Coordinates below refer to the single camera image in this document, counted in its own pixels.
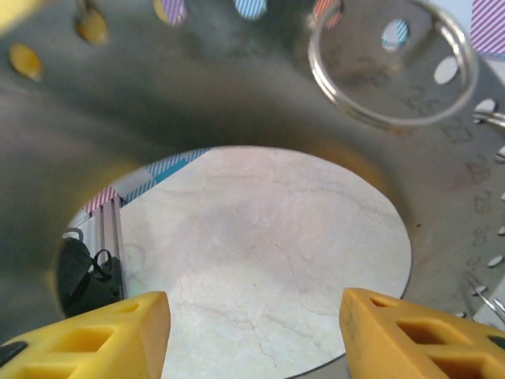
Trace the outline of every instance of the rectangular slot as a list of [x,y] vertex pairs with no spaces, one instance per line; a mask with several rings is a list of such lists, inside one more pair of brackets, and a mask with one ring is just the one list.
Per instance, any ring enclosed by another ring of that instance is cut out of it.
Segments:
[[31,366],[23,368],[16,379],[69,379],[75,370],[76,367]]
[[450,379],[495,379],[505,377],[503,367],[485,355],[458,358],[430,357]]
[[53,347],[58,353],[93,353],[98,351],[112,336],[111,327],[78,328],[61,338]]
[[400,329],[414,342],[421,345],[445,345],[469,343],[468,339],[452,326],[438,320],[422,319],[398,321]]

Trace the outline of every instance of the metal clip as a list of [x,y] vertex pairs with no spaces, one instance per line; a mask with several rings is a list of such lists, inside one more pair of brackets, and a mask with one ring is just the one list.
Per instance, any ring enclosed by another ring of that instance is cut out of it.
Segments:
[[489,122],[497,126],[505,128],[505,114],[489,111],[475,111],[473,120],[476,122]]
[[503,305],[503,303],[497,298],[489,299],[486,296],[484,296],[484,292],[487,289],[487,287],[483,285],[479,281],[479,279],[477,279],[469,272],[465,272],[463,278],[469,285],[469,287],[472,289],[473,291],[472,295],[479,296],[484,302],[484,304],[488,306],[492,310],[492,312],[503,322],[503,326],[505,326],[505,306]]

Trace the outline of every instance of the oval hole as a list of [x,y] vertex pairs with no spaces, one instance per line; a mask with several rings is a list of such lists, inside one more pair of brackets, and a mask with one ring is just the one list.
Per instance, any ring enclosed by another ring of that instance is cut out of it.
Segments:
[[504,259],[504,256],[503,255],[498,255],[494,258],[492,258],[489,262],[488,262],[488,267],[489,268],[494,268],[496,267],[497,265],[500,265],[502,262],[503,262],[503,259]]
[[234,0],[238,13],[246,20],[258,20],[267,12],[267,0]]
[[158,18],[172,26],[182,24],[186,17],[184,0],[154,0],[153,7]]
[[[323,15],[323,13],[339,2],[339,0],[318,0],[314,5],[314,18],[319,20],[319,18]],[[333,15],[326,23],[326,29],[332,30],[340,20],[341,12],[340,10],[335,11],[335,15]]]
[[382,47],[385,51],[393,53],[409,40],[409,25],[406,21],[396,19],[387,24],[382,33]]
[[21,75],[34,81],[42,80],[42,62],[37,54],[22,43],[14,43],[9,49],[12,67]]
[[[495,154],[495,161],[497,163],[505,163],[505,146],[503,146],[498,152]],[[502,195],[502,200],[505,200],[505,193]]]
[[486,100],[481,101],[475,107],[476,114],[473,116],[473,122],[475,122],[476,124],[480,124],[480,123],[484,122],[483,115],[478,114],[478,112],[492,113],[492,112],[496,111],[497,107],[498,107],[498,104],[493,99],[486,99]]
[[458,61],[455,57],[443,59],[436,67],[433,77],[439,85],[447,84],[452,81],[459,71]]
[[96,9],[89,9],[76,22],[77,34],[89,43],[99,44],[107,41],[107,24]]
[[478,294],[484,294],[487,290],[487,286],[479,286],[475,289],[475,291],[472,291],[471,294],[472,296],[477,296]]

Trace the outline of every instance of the blue striped pattern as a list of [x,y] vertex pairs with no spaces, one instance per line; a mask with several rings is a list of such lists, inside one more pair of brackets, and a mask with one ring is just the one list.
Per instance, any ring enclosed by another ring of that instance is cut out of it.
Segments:
[[267,0],[234,0],[240,15],[248,20],[256,20],[267,11]]
[[158,182],[155,179],[151,179],[149,182],[144,183],[142,186],[138,187],[137,189],[135,189],[134,191],[130,192],[128,195],[123,197],[123,201],[126,204],[128,204],[133,199],[139,197],[142,193],[150,190],[156,184],[158,184]]
[[184,154],[178,154],[176,156],[169,156],[168,158],[149,164],[148,171],[153,178],[156,178],[165,171],[169,170],[172,166],[178,165],[180,162],[183,162],[185,166],[189,162],[204,154],[206,151],[208,151],[208,148],[193,150],[192,152],[185,152]]
[[398,32],[398,45],[403,45],[409,38],[409,26],[405,21],[396,21],[396,30]]
[[201,148],[193,150],[192,152],[185,152],[184,154],[170,156],[168,158],[161,159],[158,162],[149,164],[146,168],[149,174],[151,174],[152,179],[124,196],[123,200],[125,203],[129,203],[133,199],[136,199],[142,193],[150,190],[152,187],[171,176],[174,172],[181,170],[186,164],[192,162],[208,150],[208,148]]

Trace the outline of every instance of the purple striped pattern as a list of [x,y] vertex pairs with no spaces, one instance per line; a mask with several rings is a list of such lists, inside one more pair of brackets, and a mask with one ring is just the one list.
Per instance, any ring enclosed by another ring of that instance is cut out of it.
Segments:
[[183,22],[186,11],[184,0],[161,0],[163,8],[166,12],[166,18],[172,25],[177,25]]
[[505,0],[473,0],[471,36],[482,54],[505,56]]

